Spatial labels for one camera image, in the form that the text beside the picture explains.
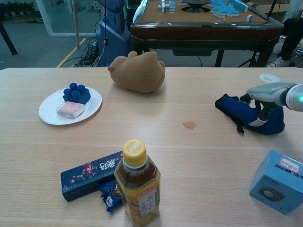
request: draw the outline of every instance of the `white plate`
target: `white plate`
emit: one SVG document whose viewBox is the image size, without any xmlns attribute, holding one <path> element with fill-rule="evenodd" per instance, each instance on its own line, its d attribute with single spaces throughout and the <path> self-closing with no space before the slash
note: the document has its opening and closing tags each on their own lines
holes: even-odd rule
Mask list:
<svg viewBox="0 0 303 227">
<path fill-rule="evenodd" d="M 63 117 L 57 114 L 57 107 L 64 102 L 63 91 L 56 91 L 47 97 L 39 107 L 39 117 L 42 121 L 48 124 L 64 125 L 73 124 L 76 122 L 83 121 L 84 119 L 92 116 L 102 104 L 102 96 L 95 89 L 86 87 L 90 93 L 90 100 L 84 105 L 85 111 L 77 118 Z"/>
<path fill-rule="evenodd" d="M 261 74 L 260 79 L 269 84 L 281 82 L 281 79 L 279 77 L 272 74 Z"/>
</svg>

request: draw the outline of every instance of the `shoe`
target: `shoe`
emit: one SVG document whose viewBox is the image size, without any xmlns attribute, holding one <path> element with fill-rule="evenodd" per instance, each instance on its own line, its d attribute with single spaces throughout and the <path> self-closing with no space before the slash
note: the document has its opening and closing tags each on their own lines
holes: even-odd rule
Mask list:
<svg viewBox="0 0 303 227">
<path fill-rule="evenodd" d="M 274 62 L 268 63 L 267 68 L 284 67 L 285 65 L 286 61 L 284 61 L 281 57 L 278 57 Z"/>
</svg>

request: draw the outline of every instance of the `teddy bear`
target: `teddy bear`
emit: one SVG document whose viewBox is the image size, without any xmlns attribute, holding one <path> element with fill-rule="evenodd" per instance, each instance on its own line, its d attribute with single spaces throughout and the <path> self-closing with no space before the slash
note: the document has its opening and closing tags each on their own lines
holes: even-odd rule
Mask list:
<svg viewBox="0 0 303 227">
<path fill-rule="evenodd" d="M 137 55 L 119 56 L 110 64 L 108 71 L 112 80 L 119 86 L 143 93 L 155 91 L 161 87 L 165 78 L 164 62 L 157 60 L 154 51 Z"/>
</svg>

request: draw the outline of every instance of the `yellow floor line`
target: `yellow floor line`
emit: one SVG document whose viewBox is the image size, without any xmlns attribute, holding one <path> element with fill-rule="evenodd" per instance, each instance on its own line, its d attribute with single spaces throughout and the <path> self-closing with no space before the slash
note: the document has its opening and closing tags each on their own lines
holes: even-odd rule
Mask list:
<svg viewBox="0 0 303 227">
<path fill-rule="evenodd" d="M 82 43 L 84 43 L 84 41 L 86 40 L 86 38 L 82 39 L 81 42 L 79 43 L 80 45 L 82 45 Z M 57 65 L 56 68 L 61 68 L 61 66 L 66 62 L 66 60 L 68 60 L 72 54 L 77 50 L 77 47 L 75 47 L 68 55 L 66 55 L 65 58 L 63 58 L 63 60 L 59 63 L 59 65 Z"/>
</svg>

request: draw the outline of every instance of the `spill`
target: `spill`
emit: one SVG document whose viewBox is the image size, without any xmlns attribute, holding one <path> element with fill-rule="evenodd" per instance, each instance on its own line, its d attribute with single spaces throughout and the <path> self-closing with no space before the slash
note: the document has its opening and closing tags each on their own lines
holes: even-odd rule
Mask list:
<svg viewBox="0 0 303 227">
<path fill-rule="evenodd" d="M 196 123 L 195 122 L 183 122 L 183 127 L 185 129 L 190 129 L 193 130 L 196 127 Z"/>
</svg>

